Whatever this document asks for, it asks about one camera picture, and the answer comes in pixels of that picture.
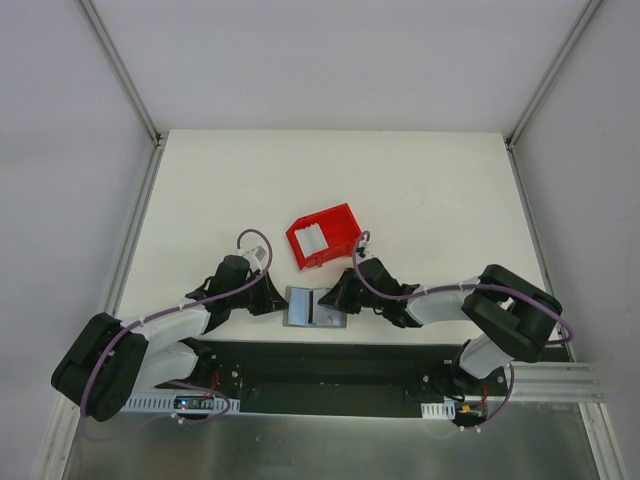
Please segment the white credit card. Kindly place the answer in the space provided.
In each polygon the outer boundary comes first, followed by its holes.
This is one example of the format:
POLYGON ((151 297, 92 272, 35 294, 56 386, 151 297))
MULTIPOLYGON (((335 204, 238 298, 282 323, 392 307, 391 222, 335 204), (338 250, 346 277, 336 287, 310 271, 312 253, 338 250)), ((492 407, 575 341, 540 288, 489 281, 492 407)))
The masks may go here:
POLYGON ((291 288, 289 291, 286 324, 308 327, 314 324, 314 290, 291 288))
POLYGON ((323 327, 344 328, 346 326, 346 314, 326 305, 317 306, 314 319, 323 327))

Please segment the grey leather card holder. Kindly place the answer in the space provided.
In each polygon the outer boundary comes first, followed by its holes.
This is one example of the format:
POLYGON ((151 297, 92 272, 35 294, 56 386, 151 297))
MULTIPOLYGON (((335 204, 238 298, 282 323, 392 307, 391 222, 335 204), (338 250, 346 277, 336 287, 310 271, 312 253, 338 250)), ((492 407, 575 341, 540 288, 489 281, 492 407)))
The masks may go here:
MULTIPOLYGON (((285 299, 286 299, 286 301, 287 301, 287 302, 288 302, 288 300, 289 300, 289 291, 290 291, 290 289, 291 289, 291 288, 298 288, 298 287, 287 287, 287 288, 286 288, 285 299)), ((319 304, 318 304, 318 300, 319 300, 322 296, 324 296, 324 295, 329 291, 329 289, 328 289, 328 288, 318 288, 318 289, 309 289, 309 290, 314 290, 314 302, 315 302, 315 305, 314 305, 314 313, 315 313, 315 312, 316 312, 316 310, 317 310, 317 306, 319 305, 319 304)), ((323 326, 318 325, 318 324, 316 323, 315 319, 314 319, 314 324, 313 324, 313 325, 311 325, 311 326, 308 326, 308 327, 288 326, 288 325, 286 324, 286 320, 287 320, 287 310, 288 310, 288 308, 285 310, 285 312, 284 312, 284 316, 283 316, 283 326, 284 326, 284 327, 292 327, 292 328, 331 328, 331 327, 323 327, 323 326)))

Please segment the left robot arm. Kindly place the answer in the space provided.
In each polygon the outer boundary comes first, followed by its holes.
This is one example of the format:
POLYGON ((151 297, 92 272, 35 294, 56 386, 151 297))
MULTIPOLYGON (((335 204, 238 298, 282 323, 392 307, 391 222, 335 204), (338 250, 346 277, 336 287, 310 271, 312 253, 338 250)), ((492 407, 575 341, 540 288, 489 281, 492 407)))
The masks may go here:
POLYGON ((51 385, 86 416, 104 422, 135 392, 173 380, 204 387, 214 366, 211 350, 198 338, 233 311, 261 316, 287 306, 254 255, 227 255, 166 315, 129 321, 106 312, 91 317, 54 369, 51 385))

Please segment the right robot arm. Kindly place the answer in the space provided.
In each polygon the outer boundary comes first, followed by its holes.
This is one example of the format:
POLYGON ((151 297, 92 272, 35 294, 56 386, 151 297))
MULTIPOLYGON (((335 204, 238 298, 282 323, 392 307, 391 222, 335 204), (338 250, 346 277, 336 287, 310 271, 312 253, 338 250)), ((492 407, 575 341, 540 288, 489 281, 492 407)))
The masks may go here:
POLYGON ((318 304, 344 314, 367 308, 399 328, 469 320, 481 334, 462 344, 449 364, 429 374, 439 394, 461 401, 513 361, 538 362, 561 323, 561 304, 498 264, 468 281, 440 287, 401 283, 376 257, 344 270, 318 304))

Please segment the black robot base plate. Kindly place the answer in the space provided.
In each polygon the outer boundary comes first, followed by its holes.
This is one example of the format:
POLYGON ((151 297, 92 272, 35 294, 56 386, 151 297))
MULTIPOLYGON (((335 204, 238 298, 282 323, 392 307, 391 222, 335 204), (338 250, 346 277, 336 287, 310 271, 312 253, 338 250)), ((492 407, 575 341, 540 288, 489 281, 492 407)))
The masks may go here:
POLYGON ((216 387, 243 413, 416 418, 427 403, 507 392, 503 368, 456 380, 456 346, 204 341, 181 380, 216 387))

